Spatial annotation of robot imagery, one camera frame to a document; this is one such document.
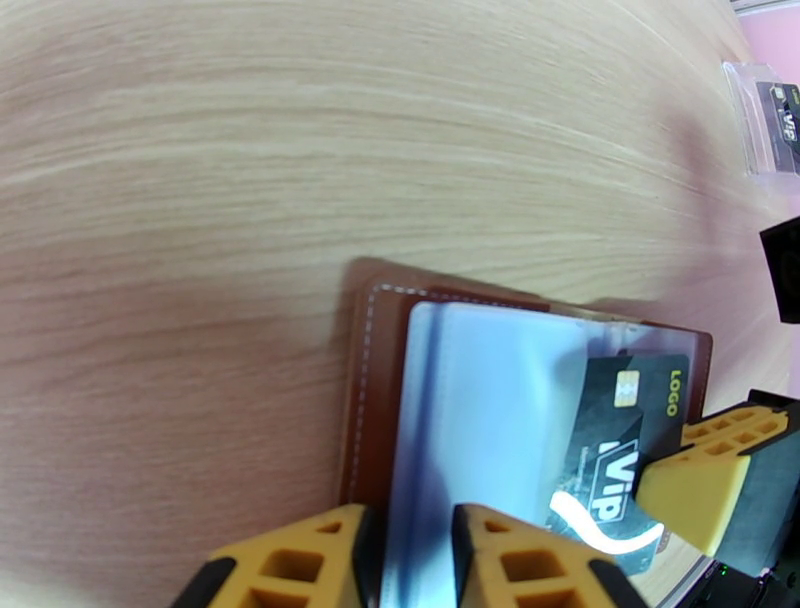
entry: card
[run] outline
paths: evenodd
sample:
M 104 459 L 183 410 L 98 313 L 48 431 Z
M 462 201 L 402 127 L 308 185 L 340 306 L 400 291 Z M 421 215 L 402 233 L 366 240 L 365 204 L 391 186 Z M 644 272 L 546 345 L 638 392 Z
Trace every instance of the card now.
M 780 82 L 757 82 L 775 170 L 800 174 L 800 90 Z
M 664 530 L 634 502 L 635 480 L 680 446 L 688 370 L 683 355 L 589 359 L 547 526 L 614 555 L 628 575 L 650 567 Z

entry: black object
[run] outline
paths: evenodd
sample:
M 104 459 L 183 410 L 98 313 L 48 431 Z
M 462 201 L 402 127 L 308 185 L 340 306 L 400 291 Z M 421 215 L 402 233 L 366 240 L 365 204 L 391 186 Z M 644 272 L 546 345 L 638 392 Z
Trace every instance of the black object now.
M 378 604 L 385 549 L 386 522 L 374 509 L 367 507 L 353 541 L 353 573 L 362 606 Z
M 800 608 L 800 600 L 771 573 L 753 578 L 714 562 L 677 608 Z
M 782 90 L 784 99 L 780 99 L 780 94 L 776 93 Z M 773 96 L 776 96 L 776 101 L 783 107 L 778 107 L 780 117 L 783 124 L 783 140 L 789 144 L 795 152 L 800 154 L 800 130 L 798 129 L 798 121 L 800 121 L 800 89 L 795 84 L 785 84 L 780 88 L 773 89 Z
M 472 535 L 469 533 L 469 516 L 464 505 L 456 505 L 453 509 L 453 524 L 450 530 L 453 539 L 453 564 L 456 575 L 456 605 L 461 605 L 464 590 L 467 586 L 467 576 L 472 567 L 472 556 L 475 547 L 472 545 Z
M 783 323 L 800 323 L 800 217 L 761 233 Z
M 593 559 L 589 562 L 589 569 L 619 608 L 647 608 L 628 578 L 614 564 Z
M 798 480 L 800 433 L 784 436 L 752 453 L 739 500 L 715 557 L 751 576 L 772 568 L 792 528 Z
M 758 403 L 759 405 L 766 405 L 775 409 L 786 409 L 797 401 L 792 397 L 785 395 L 778 395 L 776 393 L 768 393 L 757 388 L 751 388 L 747 393 L 747 400 L 750 403 Z
M 797 507 L 772 574 L 783 581 L 800 599 L 800 513 L 797 512 Z
M 236 568 L 232 557 L 221 557 L 207 562 L 189 581 L 172 608 L 206 608 L 222 585 Z

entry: card chip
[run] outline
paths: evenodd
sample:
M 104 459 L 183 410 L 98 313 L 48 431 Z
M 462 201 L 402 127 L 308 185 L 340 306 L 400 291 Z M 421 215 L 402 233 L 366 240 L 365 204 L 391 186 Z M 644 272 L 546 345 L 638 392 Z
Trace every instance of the card chip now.
M 617 372 L 617 388 L 614 391 L 614 407 L 633 407 L 639 396 L 639 371 Z

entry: wooden table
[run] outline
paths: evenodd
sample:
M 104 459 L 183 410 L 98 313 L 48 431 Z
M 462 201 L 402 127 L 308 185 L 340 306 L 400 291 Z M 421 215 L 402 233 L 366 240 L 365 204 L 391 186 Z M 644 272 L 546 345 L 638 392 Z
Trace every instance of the wooden table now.
M 786 389 L 757 234 L 785 210 L 743 174 L 724 0 L 0 16 L 13 606 L 167 605 L 212 548 L 332 506 L 356 256 L 708 330 L 709 408 Z

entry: card holder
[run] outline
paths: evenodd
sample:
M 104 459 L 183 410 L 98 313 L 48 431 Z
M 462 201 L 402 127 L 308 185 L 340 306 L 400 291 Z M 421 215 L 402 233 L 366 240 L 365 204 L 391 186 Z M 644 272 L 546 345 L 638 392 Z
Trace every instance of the card holder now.
M 616 322 L 620 343 L 625 343 L 627 334 L 631 348 L 643 351 L 674 350 L 673 341 L 686 343 L 691 353 L 688 419 L 702 417 L 712 349 L 707 333 L 582 309 L 390 262 L 368 262 L 372 272 L 360 279 L 354 310 L 338 483 L 341 504 L 360 502 L 384 517 L 388 513 L 406 339 L 412 308 L 419 302 L 485 304 Z M 673 331 L 654 331 L 659 328 Z
M 405 353 L 381 606 L 455 608 L 449 519 L 456 504 L 485 504 L 529 523 L 548 523 L 585 398 L 590 356 L 616 364 L 631 357 L 663 360 L 641 355 L 669 353 L 668 365 L 676 367 L 676 360 L 690 360 L 695 343 L 689 332 L 626 322 L 476 304 L 416 304 Z M 686 377 L 686 365 L 678 367 Z M 669 419 L 652 399 L 647 403 Z M 629 405 L 635 404 L 634 396 Z M 631 410 L 619 411 L 621 428 L 628 428 Z M 610 430 L 607 423 L 592 428 L 600 427 Z M 669 429 L 671 443 L 679 445 L 680 422 Z M 648 449 L 670 443 L 668 435 L 651 438 Z M 623 526 L 614 536 L 627 537 L 630 522 Z M 631 545 L 647 535 L 624 541 L 600 536 Z M 648 536 L 635 551 L 626 548 L 634 571 L 647 567 L 659 537 L 660 532 Z

